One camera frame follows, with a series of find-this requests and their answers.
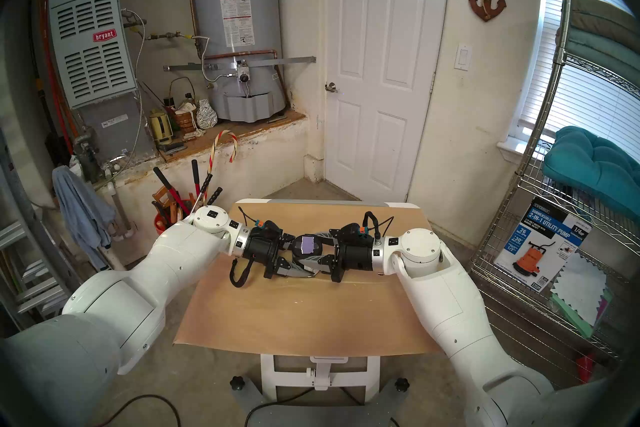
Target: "door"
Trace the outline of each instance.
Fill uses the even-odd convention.
[[[407,197],[445,3],[328,0],[325,174],[362,200]]]

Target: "light switch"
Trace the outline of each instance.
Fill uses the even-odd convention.
[[[459,44],[457,47],[456,62],[453,67],[460,70],[469,70],[469,64],[471,64],[471,46]]]

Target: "ladder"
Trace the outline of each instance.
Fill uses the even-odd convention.
[[[40,209],[35,210],[27,197],[2,129],[0,191],[9,206],[7,210],[14,210],[17,217],[11,225],[0,230],[3,257],[0,261],[4,262],[0,269],[0,303],[16,327],[24,330],[37,323],[31,310],[36,310],[43,319],[56,314],[82,281],[71,265],[71,254],[66,246],[54,240],[38,215]],[[37,255],[37,260],[26,267],[20,266],[20,261],[14,257],[5,256],[5,250],[22,239],[30,241]]]

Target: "pump image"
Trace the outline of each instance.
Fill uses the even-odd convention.
[[[542,256],[544,256],[547,248],[555,244],[555,241],[551,244],[543,244],[542,246],[533,244],[531,241],[529,242],[529,244],[531,245],[531,247],[527,250],[527,252],[521,259],[513,264],[513,268],[523,275],[532,275],[533,277],[535,277],[537,273],[540,272],[537,263],[540,261]]]

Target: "window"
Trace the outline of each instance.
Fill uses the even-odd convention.
[[[602,1],[631,13],[622,0]],[[527,131],[530,135],[551,76],[562,0],[546,0],[544,7],[544,24],[531,85],[519,122],[510,133],[524,141],[529,139]],[[546,121],[546,136],[554,136],[555,131],[567,125],[577,125],[616,143],[640,161],[640,100],[593,74],[565,66],[553,101]]]

